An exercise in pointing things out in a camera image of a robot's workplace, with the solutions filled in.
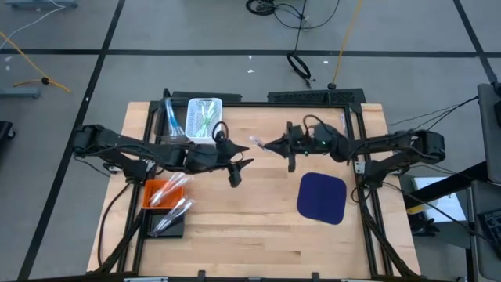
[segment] orange box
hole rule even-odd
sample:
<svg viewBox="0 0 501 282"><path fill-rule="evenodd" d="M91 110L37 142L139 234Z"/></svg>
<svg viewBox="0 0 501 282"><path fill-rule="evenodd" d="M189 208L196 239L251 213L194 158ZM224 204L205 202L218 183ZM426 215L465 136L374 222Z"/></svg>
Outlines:
<svg viewBox="0 0 501 282"><path fill-rule="evenodd" d="M150 198L160 190L166 179L151 179L146 180L144 186L144 198L142 199L142 208L144 209L173 209L185 194L185 187L181 186L176 191L170 193L167 198L164 198L156 207L150 207Z"/></svg>

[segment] yellow cable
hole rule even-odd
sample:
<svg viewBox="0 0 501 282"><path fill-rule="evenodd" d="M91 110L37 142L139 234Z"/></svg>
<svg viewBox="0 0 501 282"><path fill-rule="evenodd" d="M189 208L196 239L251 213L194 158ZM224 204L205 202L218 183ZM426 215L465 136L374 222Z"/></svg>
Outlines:
<svg viewBox="0 0 501 282"><path fill-rule="evenodd" d="M357 7L355 9L355 13L351 18L351 23L348 26L348 29L346 30L346 35L344 36L343 44L341 45L341 50L339 51L339 56L337 58L336 71L334 72L334 78L332 80L332 83L336 82L337 72L339 71L339 67L341 66L341 57L343 56L343 51L344 48L346 47L346 43L348 43L348 38L350 37L351 29L355 25L357 17L359 17L360 8L362 8L362 0L359 0L359 3L357 4Z"/></svg>
<svg viewBox="0 0 501 282"><path fill-rule="evenodd" d="M24 54L23 51L21 51L21 49L19 47L17 47L16 43L12 42L8 37L5 36L5 34L3 34L3 32L0 32L0 36L2 36L12 47L14 47L14 49L17 50L17 52L35 69L38 71L38 73L40 73L44 78L47 78L49 80L49 83L50 84L54 84L55 86L57 87L60 87L62 89L64 89L66 92L68 93L71 93L71 91L68 89L68 87L56 82L55 80L51 79L43 70L41 70L40 68L38 68L31 60L28 56L26 56L26 54ZM14 85L14 87L18 86L18 85L24 85L24 84L27 84L27 83L30 83L30 82L33 82L33 81L39 81L39 80L30 80L30 81L25 81L25 82L20 82L20 83L16 83Z"/></svg>

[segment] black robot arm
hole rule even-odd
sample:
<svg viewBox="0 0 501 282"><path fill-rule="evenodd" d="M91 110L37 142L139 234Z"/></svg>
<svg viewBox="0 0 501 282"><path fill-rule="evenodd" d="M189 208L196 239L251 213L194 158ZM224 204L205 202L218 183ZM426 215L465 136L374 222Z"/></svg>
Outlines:
<svg viewBox="0 0 501 282"><path fill-rule="evenodd" d="M242 181L240 170L253 159L231 161L248 147L234 144L220 131L215 146L210 144L152 144L123 136L102 125L83 125L74 131L73 153L77 157L100 157L107 164L120 168L129 183L143 184L156 164L169 172L198 174L227 169L231 187ZM124 154L143 160L131 159Z"/></svg>
<svg viewBox="0 0 501 282"><path fill-rule="evenodd" d="M337 129L319 121L303 132L300 125L286 123L285 134L275 141L264 145L289 160L289 172L296 167L296 154L329 154L336 162L350 161L359 154L372 154L398 151L382 161L357 162L355 169L362 184L381 187L388 173L401 170L405 172L418 162L435 164L445 159L444 137L427 130L404 131L372 137L364 140L348 140Z"/></svg>

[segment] blue mouse pad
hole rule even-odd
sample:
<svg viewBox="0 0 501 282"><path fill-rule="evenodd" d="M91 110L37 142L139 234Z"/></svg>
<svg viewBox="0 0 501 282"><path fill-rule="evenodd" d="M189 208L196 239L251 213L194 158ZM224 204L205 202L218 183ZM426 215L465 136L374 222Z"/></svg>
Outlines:
<svg viewBox="0 0 501 282"><path fill-rule="evenodd" d="M309 172L301 178L297 210L308 219L330 224L343 221L346 184L343 180Z"/></svg>

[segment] wooden tabletop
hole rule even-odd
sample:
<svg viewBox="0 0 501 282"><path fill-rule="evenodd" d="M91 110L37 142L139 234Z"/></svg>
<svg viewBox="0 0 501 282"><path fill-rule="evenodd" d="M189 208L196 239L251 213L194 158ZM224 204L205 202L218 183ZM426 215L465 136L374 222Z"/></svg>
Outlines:
<svg viewBox="0 0 501 282"><path fill-rule="evenodd" d="M142 138L148 106L148 103L129 103L122 134ZM382 106L364 104L362 108L367 136L387 133ZM231 140L250 147L245 157L254 161L242 171L242 183L237 188L229 186L226 170L197 175L187 189L196 203L186 215L184 237L146 240L139 274L194 277L203 269L208 277L309 278L312 272L319 272L322 278L369 278L359 206L349 197L355 187L352 167L336 163L328 156L297 156L296 171L288 173L287 160L264 152L249 140L249 136L257 136L264 142L277 139L284 133L286 121L300 124L306 114L315 114L344 132L343 110L224 108L223 120L229 126ZM355 115L352 119L357 132ZM374 154L373 159L388 156L390 153ZM316 222L297 212L299 182L307 172L336 176L346 182L348 196L341 224ZM168 178L170 174L165 172L158 177ZM394 176L385 181L398 185ZM111 176L103 211L124 185L123 175ZM131 194L132 188L114 204L107 216L103 259L124 233ZM379 196L388 240L410 269L419 273L402 195L395 188L384 186L379 189ZM89 270L98 267L98 234L99 229ZM126 270L132 268L135 242L134 238L129 245ZM379 273L384 273L379 244L374 236L373 242Z"/></svg>

